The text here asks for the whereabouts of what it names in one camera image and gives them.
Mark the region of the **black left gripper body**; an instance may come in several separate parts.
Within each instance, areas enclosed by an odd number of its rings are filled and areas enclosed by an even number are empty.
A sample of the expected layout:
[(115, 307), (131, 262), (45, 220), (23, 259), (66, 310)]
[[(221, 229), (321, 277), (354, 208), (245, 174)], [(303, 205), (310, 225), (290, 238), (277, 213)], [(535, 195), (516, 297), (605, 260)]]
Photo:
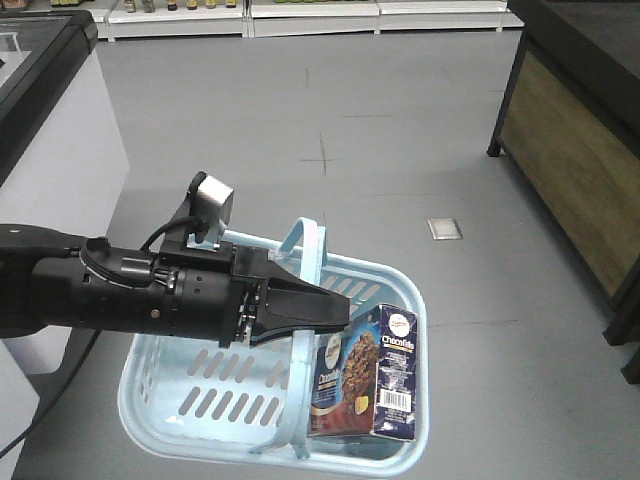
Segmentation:
[(159, 334), (166, 337), (213, 340), (222, 348), (244, 332), (241, 307), (256, 275), (243, 277), (239, 260), (266, 259), (263, 249), (228, 241), (215, 250), (190, 248), (187, 241), (165, 238), (159, 265), (170, 270), (159, 301)]

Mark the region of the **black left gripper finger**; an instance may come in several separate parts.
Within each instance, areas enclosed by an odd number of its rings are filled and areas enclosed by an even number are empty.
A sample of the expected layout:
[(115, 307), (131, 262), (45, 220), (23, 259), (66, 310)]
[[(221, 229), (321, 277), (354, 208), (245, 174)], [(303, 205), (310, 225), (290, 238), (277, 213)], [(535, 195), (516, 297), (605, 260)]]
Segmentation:
[(260, 290), (250, 344), (289, 337), (295, 331), (337, 333), (349, 323), (350, 300), (295, 276), (270, 277)]

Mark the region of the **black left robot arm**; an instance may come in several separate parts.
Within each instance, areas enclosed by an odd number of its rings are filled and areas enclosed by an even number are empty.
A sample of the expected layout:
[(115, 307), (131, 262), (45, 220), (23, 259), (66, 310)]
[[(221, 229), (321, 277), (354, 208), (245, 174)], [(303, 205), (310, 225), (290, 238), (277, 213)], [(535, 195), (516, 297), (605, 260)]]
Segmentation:
[(2, 338), (63, 326), (256, 346), (301, 330), (339, 332), (349, 314), (346, 297), (294, 276), (264, 248), (190, 248), (180, 231), (154, 253), (1, 227)]

